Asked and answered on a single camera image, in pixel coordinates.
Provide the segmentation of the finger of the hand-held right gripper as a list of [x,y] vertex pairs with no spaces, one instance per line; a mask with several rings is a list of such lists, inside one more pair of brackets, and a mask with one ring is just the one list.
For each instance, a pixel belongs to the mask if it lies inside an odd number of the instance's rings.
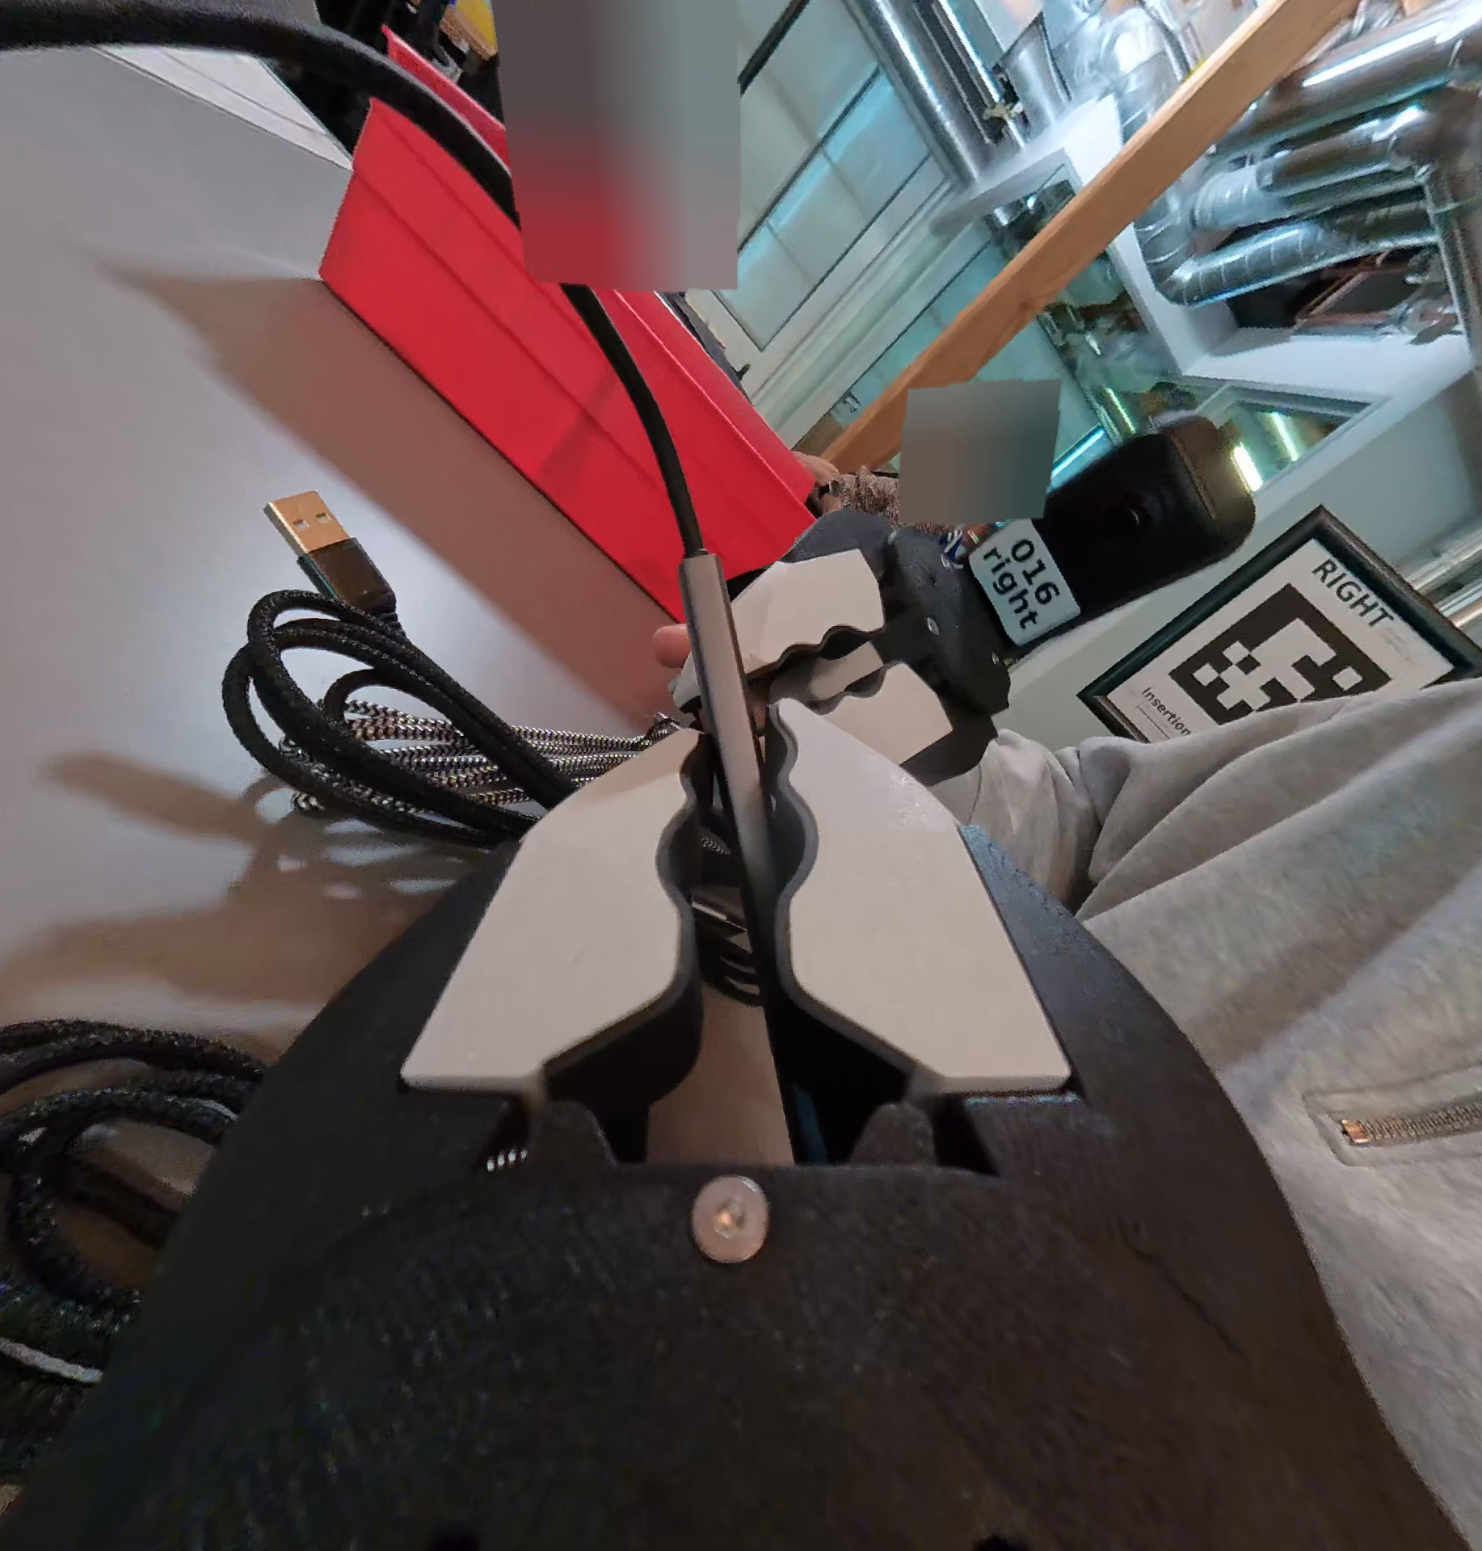
[[744,670],[774,670],[793,653],[816,653],[839,632],[886,628],[880,583],[859,550],[778,562],[736,598]]
[[772,702],[801,702],[901,766],[952,734],[937,693],[909,666],[886,666],[869,645],[837,660],[780,670],[767,677],[765,689]]

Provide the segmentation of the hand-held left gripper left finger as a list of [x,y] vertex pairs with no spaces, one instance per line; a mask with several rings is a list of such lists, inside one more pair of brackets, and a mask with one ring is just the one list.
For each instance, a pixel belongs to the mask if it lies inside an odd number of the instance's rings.
[[700,734],[675,730],[537,821],[404,1060],[410,1089],[668,1096],[687,1077],[702,766]]

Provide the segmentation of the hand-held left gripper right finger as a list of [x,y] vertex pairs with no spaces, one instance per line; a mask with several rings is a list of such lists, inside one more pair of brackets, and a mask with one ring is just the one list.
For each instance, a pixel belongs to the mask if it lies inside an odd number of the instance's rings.
[[1061,1093],[1068,1058],[945,804],[795,702],[768,713],[768,774],[791,1003],[913,1096]]

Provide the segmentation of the red divided plastic bin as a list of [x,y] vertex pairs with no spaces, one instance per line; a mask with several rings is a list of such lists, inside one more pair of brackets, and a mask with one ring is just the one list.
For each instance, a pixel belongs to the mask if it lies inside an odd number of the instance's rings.
[[[474,433],[670,613],[681,543],[632,401],[518,230],[459,164],[372,103],[321,279]],[[660,406],[729,579],[812,522],[812,476],[670,300],[601,292]]]

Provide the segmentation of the person's right forearm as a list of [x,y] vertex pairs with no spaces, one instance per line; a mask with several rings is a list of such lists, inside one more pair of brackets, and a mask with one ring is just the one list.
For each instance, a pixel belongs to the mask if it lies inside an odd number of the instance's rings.
[[1482,679],[1163,744],[1004,730],[937,797],[1144,979],[1296,988],[1442,907],[1482,941]]

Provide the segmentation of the grey desk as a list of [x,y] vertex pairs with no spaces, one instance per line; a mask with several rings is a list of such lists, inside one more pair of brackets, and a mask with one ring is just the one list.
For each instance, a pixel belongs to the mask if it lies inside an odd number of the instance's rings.
[[290,810],[222,674],[319,492],[505,721],[639,730],[664,611],[321,283],[334,152],[99,52],[0,55],[0,1026],[269,1060],[465,869]]

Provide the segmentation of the person's left hand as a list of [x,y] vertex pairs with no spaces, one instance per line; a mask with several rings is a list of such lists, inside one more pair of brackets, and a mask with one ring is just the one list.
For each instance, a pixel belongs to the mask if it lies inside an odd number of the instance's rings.
[[649,1110],[647,1163],[742,1170],[793,1163],[761,1009],[704,986],[698,1058]]

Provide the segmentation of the framed black white marker sign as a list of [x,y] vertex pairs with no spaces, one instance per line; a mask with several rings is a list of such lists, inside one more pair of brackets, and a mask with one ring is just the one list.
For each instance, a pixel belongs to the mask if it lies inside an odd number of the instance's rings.
[[1110,732],[1190,738],[1266,710],[1482,679],[1482,647],[1319,507],[1080,691]]

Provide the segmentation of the wooden ceiling beam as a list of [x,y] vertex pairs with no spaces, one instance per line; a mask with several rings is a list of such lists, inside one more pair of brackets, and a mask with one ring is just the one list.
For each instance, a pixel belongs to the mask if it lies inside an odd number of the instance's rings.
[[973,380],[1353,10],[1353,2],[1273,2],[1258,8],[839,435],[825,454],[827,461],[856,473],[897,456],[911,391]]

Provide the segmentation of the cluster of silver ventilation ducts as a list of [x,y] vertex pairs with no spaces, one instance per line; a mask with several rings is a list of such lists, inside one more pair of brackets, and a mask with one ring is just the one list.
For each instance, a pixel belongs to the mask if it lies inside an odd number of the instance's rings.
[[[1118,90],[1121,139],[1157,95]],[[1324,268],[1434,247],[1482,406],[1482,4],[1433,4],[1317,55],[1248,107],[1133,224],[1157,296],[1228,302]],[[1482,518],[1412,571],[1482,619]]]

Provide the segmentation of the glass window wall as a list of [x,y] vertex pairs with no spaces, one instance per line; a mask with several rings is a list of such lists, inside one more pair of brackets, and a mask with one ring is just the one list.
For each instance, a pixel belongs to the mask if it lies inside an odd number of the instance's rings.
[[1040,190],[971,201],[1066,107],[1042,14],[738,4],[738,283],[683,300],[789,448],[827,456],[1040,226]]

